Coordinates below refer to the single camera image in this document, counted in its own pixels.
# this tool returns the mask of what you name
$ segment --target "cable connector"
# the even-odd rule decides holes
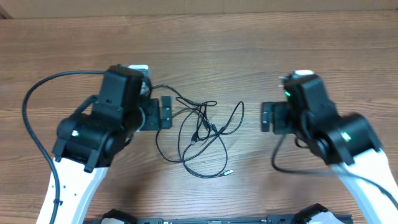
[[[193,133],[193,136],[191,138],[191,145],[194,146],[197,141],[198,141],[198,132],[195,132]]]
[[[224,175],[230,175],[234,172],[234,170],[227,170],[224,172]]]

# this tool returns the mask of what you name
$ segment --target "wooden tabletop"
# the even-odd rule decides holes
[[[1,223],[34,223],[50,177],[22,122],[26,91],[53,73],[105,70],[117,63],[146,63],[153,71],[153,84],[168,84],[191,100],[216,100],[218,105],[208,115],[218,126],[242,100],[244,123],[223,138],[227,169],[234,173],[217,179],[199,179],[181,164],[164,161],[155,146],[155,132],[136,134],[115,157],[88,218],[112,208],[137,217],[249,217],[295,213],[318,202],[364,222],[336,177],[287,175],[271,167],[271,151],[279,137],[260,132],[260,104],[284,100],[278,77],[297,69],[322,76],[341,114],[358,112],[370,120],[398,177],[397,11],[1,20],[0,30]],[[63,77],[33,93],[29,119],[48,152],[60,120],[87,96],[97,94],[100,83],[99,76]],[[154,97],[160,95],[171,92],[154,92]],[[181,108],[173,104],[174,111]],[[177,117],[174,128],[160,137],[166,155],[173,158],[182,119]],[[193,134],[195,120],[189,122],[183,129],[183,146]],[[195,147],[192,153],[200,148]],[[215,142],[188,164],[211,174],[223,163],[223,149]],[[292,136],[278,163],[291,169],[325,167],[308,150],[296,148]]]

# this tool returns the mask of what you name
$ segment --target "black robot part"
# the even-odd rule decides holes
[[[151,91],[141,95],[143,82],[151,90],[142,72],[111,66],[104,74],[99,95],[89,97],[59,124],[53,148],[55,160],[68,158],[84,164],[85,172],[92,172],[95,167],[109,167],[126,139],[138,129],[171,128],[171,97],[162,96],[161,118],[159,100],[150,98]],[[83,114],[91,104],[91,114]]]
[[[326,164],[351,165],[354,156],[382,147],[365,117],[338,114],[318,75],[294,72],[282,83],[287,101],[262,104],[262,131],[268,132],[272,124],[274,134],[295,134]]]

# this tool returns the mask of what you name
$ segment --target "tangled cable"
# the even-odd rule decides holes
[[[189,99],[183,97],[177,90],[175,90],[175,89],[172,88],[171,86],[168,86],[168,85],[157,85],[157,86],[153,86],[153,87],[152,87],[153,90],[155,90],[155,89],[157,89],[157,88],[167,88],[167,89],[173,91],[174,93],[176,93],[176,94],[178,95],[178,97],[176,97],[176,100],[177,100],[179,103],[181,103],[182,105],[184,105],[184,106],[186,107],[186,108],[184,108],[184,109],[182,109],[182,110],[176,112],[175,114],[173,114],[173,115],[172,115],[172,118],[174,118],[174,117],[176,117],[176,116],[178,116],[178,115],[180,115],[180,114],[182,114],[182,113],[184,113],[184,112],[186,112],[186,111],[191,111],[191,112],[188,114],[188,116],[182,121],[182,124],[181,124],[181,127],[180,127],[180,131],[179,131],[179,133],[178,133],[177,151],[178,151],[178,156],[180,157],[180,159],[179,159],[179,160],[171,160],[171,159],[168,159],[167,157],[165,157],[165,156],[163,155],[163,152],[160,150],[159,143],[158,143],[158,137],[159,137],[159,134],[160,134],[161,130],[159,130],[159,131],[156,133],[156,137],[155,137],[155,143],[156,143],[157,149],[159,150],[160,155],[161,155],[166,161],[173,162],[173,163],[182,163],[183,166],[184,166],[184,168],[185,168],[190,174],[194,175],[195,177],[200,177],[200,178],[209,179],[209,178],[215,178],[215,177],[223,177],[223,176],[226,176],[226,175],[231,174],[231,173],[233,172],[233,170],[224,171],[224,170],[225,170],[225,167],[226,167],[226,165],[227,165],[227,163],[228,163],[228,153],[227,153],[226,147],[225,147],[225,145],[224,145],[224,142],[223,142],[221,136],[222,136],[222,135],[233,134],[233,133],[236,132],[236,131],[239,129],[239,127],[242,125],[243,118],[244,118],[244,103],[243,103],[242,101],[240,101],[240,102],[235,106],[235,109],[234,109],[234,111],[232,112],[231,116],[229,117],[228,122],[227,122],[223,127],[221,127],[220,129],[217,129],[216,125],[213,124],[213,123],[210,123],[210,121],[209,121],[209,119],[208,119],[208,117],[207,117],[207,107],[216,106],[216,105],[217,105],[217,101],[210,100],[210,101],[205,101],[205,102],[203,102],[203,103],[197,103],[197,102],[194,102],[194,101],[192,101],[192,100],[189,100]],[[237,110],[237,108],[239,107],[240,104],[242,104],[242,117],[241,117],[241,120],[240,120],[238,126],[237,126],[234,130],[232,130],[232,131],[226,133],[225,130],[226,130],[227,127],[229,126],[229,124],[230,124],[230,122],[231,122],[231,120],[232,120],[232,118],[233,118],[233,116],[234,116],[234,114],[235,114],[235,111]],[[182,127],[183,127],[184,123],[186,122],[186,120],[187,120],[193,113],[196,113],[196,114],[198,115],[198,118],[197,118],[197,128],[196,128],[196,131],[195,131],[195,132],[193,133],[193,135],[192,135],[191,143],[190,143],[190,144],[185,148],[185,150],[181,153],[181,150],[180,150],[180,138],[181,138]],[[202,125],[203,125],[203,126],[205,127],[205,129],[207,130],[207,135],[206,135],[205,137],[203,137],[203,138],[201,138],[201,137],[199,136],[199,129],[201,128]],[[185,158],[185,154],[187,153],[188,149],[189,149],[191,146],[195,145],[196,142],[199,142],[199,141],[206,141],[207,139],[211,139],[211,140],[209,141],[209,143],[206,144],[206,146],[205,146],[201,151],[199,151],[198,153],[196,153],[194,156],[191,156],[191,157],[189,157],[189,158]],[[199,174],[198,172],[192,170],[191,168],[189,168],[189,167],[186,165],[186,162],[188,162],[188,161],[190,161],[190,160],[192,160],[192,159],[198,157],[200,154],[202,154],[202,153],[210,146],[210,144],[212,144],[216,139],[219,139],[220,142],[221,142],[221,144],[223,145],[224,151],[225,151],[225,158],[226,158],[226,159],[225,159],[224,167],[223,167],[219,172],[217,172],[217,173],[215,173],[215,174],[211,174],[211,175]]]

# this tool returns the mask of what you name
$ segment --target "led light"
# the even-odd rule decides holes
[[[79,132],[76,131],[76,130],[73,130],[73,131],[72,131],[72,136],[74,136],[74,137],[79,136]]]
[[[347,132],[343,132],[343,133],[341,134],[341,136],[343,137],[343,139],[344,139],[346,142],[348,142],[349,140],[351,140],[351,136],[349,136],[349,135],[347,134]]]

